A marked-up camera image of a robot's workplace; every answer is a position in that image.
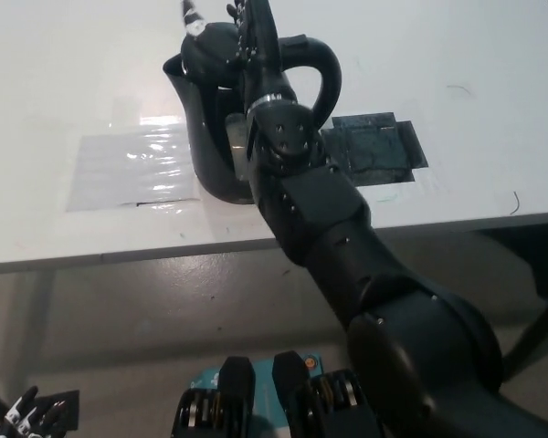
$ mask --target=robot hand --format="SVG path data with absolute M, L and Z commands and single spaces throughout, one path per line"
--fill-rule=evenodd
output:
M 38 389 L 30 388 L 6 413 L 0 423 L 0 438 L 63 438 L 65 433 L 50 430 L 65 411 L 64 402 L 36 406 Z

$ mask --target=silver ring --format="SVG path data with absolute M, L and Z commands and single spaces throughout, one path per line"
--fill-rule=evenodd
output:
M 248 114 L 250 112 L 252 112 L 253 110 L 255 110 L 257 107 L 259 107 L 260 105 L 263 105 L 264 103 L 268 103 L 268 102 L 273 102 L 275 100 L 287 100 L 287 99 L 284 99 L 282 97 L 282 95 L 280 93 L 276 93 L 276 94 L 267 94 L 266 96 L 262 96 L 261 98 L 259 99 L 256 99 L 254 101 L 254 103 L 252 103 L 249 108 L 248 108 Z

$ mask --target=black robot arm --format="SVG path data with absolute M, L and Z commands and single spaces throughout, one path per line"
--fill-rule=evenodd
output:
M 365 199 L 326 153 L 279 57 L 268 57 L 278 46 L 252 34 L 276 35 L 268 0 L 238 2 L 237 11 L 254 201 L 341 321 L 381 420 L 399 437 L 548 438 L 548 422 L 498 394 L 501 352 L 478 310 L 412 273 L 378 239 Z

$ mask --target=floor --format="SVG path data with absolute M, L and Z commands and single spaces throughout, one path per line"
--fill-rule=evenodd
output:
M 528 267 L 478 235 L 388 244 L 476 304 L 505 350 L 543 305 Z M 331 311 L 280 250 L 0 275 L 0 395 L 80 389 L 74 437 L 168 437 L 197 372 L 285 349 L 347 365 Z M 503 392 L 548 419 L 548 342 Z

